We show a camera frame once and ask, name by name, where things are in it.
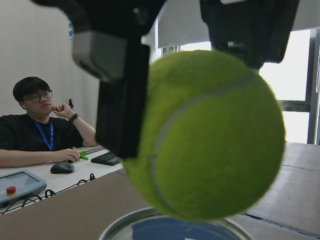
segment hand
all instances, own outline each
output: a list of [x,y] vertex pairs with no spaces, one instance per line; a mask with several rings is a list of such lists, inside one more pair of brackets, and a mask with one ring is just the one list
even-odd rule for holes
[[70,119],[75,114],[71,107],[67,104],[55,105],[52,108],[52,111],[61,118]]
[[80,153],[77,150],[70,148],[52,152],[52,161],[56,163],[63,162],[65,160],[71,160],[72,162],[75,162],[79,159]]

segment black hair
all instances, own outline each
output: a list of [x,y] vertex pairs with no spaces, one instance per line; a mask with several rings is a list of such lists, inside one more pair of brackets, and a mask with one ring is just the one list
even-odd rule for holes
[[12,92],[15,100],[23,102],[25,96],[48,90],[50,90],[50,87],[44,80],[37,76],[28,76],[18,81],[14,85]]

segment smartwatch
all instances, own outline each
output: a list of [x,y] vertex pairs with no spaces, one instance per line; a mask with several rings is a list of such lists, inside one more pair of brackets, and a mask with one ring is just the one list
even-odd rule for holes
[[78,113],[75,113],[75,114],[69,119],[69,122],[72,124],[72,122],[73,122],[77,117],[79,117],[79,114],[78,114]]

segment neck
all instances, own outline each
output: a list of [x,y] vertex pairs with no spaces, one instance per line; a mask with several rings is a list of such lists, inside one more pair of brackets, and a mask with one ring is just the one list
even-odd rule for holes
[[39,123],[42,123],[42,124],[48,124],[49,123],[49,115],[30,115],[28,113],[28,116],[30,118],[32,118],[33,120],[39,122]]

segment black keyboard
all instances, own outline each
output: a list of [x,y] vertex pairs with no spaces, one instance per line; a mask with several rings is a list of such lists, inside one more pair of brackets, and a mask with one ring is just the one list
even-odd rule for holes
[[119,158],[112,152],[104,153],[91,159],[92,163],[113,166],[119,163]]

